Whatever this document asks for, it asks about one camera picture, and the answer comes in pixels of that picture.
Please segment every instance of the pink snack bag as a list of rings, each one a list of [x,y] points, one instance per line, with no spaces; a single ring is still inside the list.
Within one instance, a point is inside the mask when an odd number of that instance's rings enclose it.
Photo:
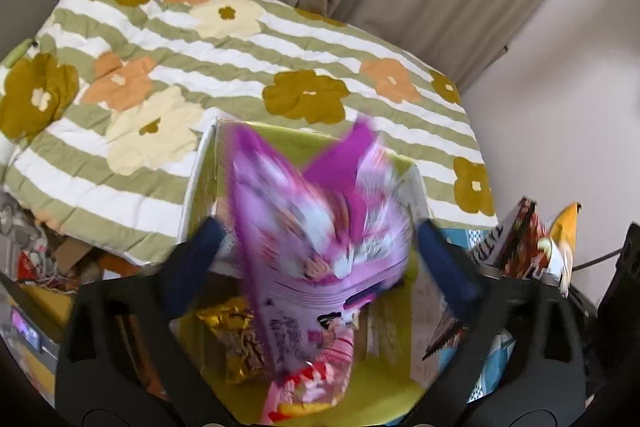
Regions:
[[[244,289],[275,378],[262,421],[332,407],[353,363],[348,325],[408,261],[411,224],[392,166],[364,119],[304,173],[248,126],[235,124],[229,140]],[[332,359],[349,338],[347,360]]]

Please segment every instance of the black device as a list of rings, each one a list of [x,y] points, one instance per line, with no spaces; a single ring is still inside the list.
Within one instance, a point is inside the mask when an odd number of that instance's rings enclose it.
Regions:
[[[217,225],[209,219],[206,227]],[[430,223],[422,227],[431,230]],[[168,261],[172,271],[189,274],[188,265],[207,264],[189,252],[210,251],[198,238],[217,237],[211,230],[196,234],[194,250],[177,248],[178,257]],[[184,288],[175,277],[170,280]],[[167,281],[161,271],[80,288],[56,378],[56,410],[71,425],[240,426],[169,330],[173,305],[162,297],[168,294]],[[150,395],[137,381],[118,331],[117,317],[124,314],[137,317],[169,401]],[[514,349],[508,378],[494,393],[468,405],[495,335],[513,317],[527,317],[529,326],[522,328],[526,334],[520,337],[520,351]],[[568,426],[582,412],[584,400],[580,338],[566,300],[557,288],[539,281],[502,278],[487,285],[465,342],[400,425]]]
[[[56,372],[63,330],[44,312],[20,285],[0,271],[0,284],[14,300],[9,309],[10,324],[20,341],[52,373]]]

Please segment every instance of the open cardboard box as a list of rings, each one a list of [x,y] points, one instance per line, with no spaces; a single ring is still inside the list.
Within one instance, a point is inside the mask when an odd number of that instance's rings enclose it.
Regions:
[[[327,147],[334,138],[309,132],[290,130],[267,124],[250,123],[265,140],[301,168]],[[216,195],[219,201],[226,196],[224,135],[227,123],[222,120],[216,129]],[[409,208],[414,223],[428,217],[426,191],[417,167],[409,158],[389,153],[400,180],[399,195]],[[312,427],[331,425],[353,427],[380,425],[405,415],[424,394],[425,386],[438,372],[434,360],[425,361],[421,375],[415,374],[412,360],[422,358],[430,338],[416,341],[412,334],[411,302],[417,299],[414,313],[422,314],[422,301],[434,303],[427,310],[427,321],[438,322],[438,291],[424,279],[425,272],[418,267],[418,256],[412,249],[410,263],[403,283],[386,292],[363,309],[360,328],[356,332],[356,357],[349,387],[342,401],[325,412],[287,420],[283,425]],[[238,295],[238,280],[212,274],[195,309],[219,304],[230,296]],[[216,395],[247,425],[257,423],[267,394],[266,380],[247,381],[240,385],[225,383],[225,355],[221,344],[207,327],[195,317],[187,315],[181,320],[180,341],[189,353],[200,374]]]

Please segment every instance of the cardboard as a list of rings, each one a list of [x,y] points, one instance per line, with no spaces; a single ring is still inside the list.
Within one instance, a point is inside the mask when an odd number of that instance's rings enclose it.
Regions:
[[[92,251],[94,247],[75,239],[73,237],[67,237],[62,245],[60,245],[53,252],[53,257],[58,263],[58,269],[61,273],[66,274],[71,270],[78,261]]]

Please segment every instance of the striped blanket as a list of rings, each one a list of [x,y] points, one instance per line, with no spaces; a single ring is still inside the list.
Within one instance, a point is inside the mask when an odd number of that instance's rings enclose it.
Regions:
[[[12,55],[0,66],[5,190],[136,263],[162,261],[208,212],[221,116],[341,136],[365,113],[415,160],[442,225],[496,223],[455,85],[338,21],[276,0],[60,0]]]

